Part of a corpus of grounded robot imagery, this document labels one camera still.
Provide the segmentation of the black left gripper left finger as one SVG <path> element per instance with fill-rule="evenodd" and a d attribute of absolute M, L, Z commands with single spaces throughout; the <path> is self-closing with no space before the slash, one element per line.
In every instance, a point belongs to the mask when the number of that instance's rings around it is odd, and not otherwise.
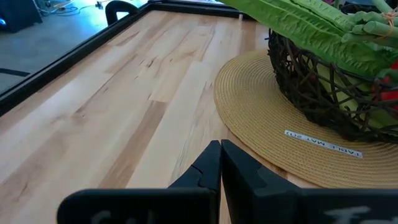
<path fill-rule="evenodd" d="M 61 202 L 57 223 L 217 223 L 221 150 L 211 141 L 167 188 L 79 190 Z"/>

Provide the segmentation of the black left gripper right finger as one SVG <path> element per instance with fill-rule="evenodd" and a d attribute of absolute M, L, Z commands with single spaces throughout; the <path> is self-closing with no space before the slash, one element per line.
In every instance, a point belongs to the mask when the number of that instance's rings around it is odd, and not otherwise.
<path fill-rule="evenodd" d="M 231 141 L 221 147 L 232 223 L 397 223 L 396 189 L 305 189 Z"/>

